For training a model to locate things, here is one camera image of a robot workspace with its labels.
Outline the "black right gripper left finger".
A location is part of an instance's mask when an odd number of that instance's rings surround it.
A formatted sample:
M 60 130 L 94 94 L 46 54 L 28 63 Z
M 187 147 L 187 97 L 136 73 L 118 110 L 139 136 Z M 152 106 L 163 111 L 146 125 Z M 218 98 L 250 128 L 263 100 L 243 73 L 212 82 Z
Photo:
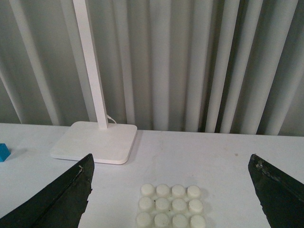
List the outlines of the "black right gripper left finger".
M 2 228 L 77 228 L 92 192 L 88 154 L 44 189 L 0 219 Z

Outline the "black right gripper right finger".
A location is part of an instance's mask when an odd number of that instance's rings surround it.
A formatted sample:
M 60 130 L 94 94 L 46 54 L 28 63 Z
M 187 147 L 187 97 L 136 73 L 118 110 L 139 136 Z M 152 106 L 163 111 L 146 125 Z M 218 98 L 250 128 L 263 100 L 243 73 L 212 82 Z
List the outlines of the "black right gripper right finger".
M 248 171 L 256 195 L 272 228 L 304 226 L 304 185 L 252 154 Z

